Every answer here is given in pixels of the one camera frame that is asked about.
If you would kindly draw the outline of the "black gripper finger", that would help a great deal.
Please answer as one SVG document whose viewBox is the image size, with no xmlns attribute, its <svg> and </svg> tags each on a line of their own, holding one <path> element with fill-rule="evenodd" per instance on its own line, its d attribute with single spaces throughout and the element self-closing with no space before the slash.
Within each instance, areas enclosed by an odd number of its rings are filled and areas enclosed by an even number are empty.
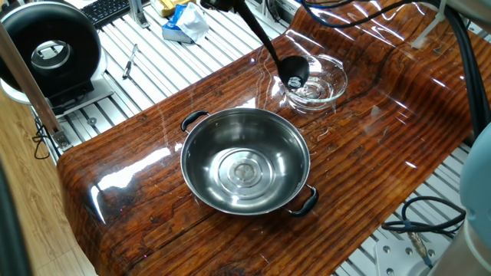
<svg viewBox="0 0 491 276">
<path fill-rule="evenodd" d="M 200 0 L 201 6 L 222 12 L 233 10 L 233 0 Z"/>
</svg>

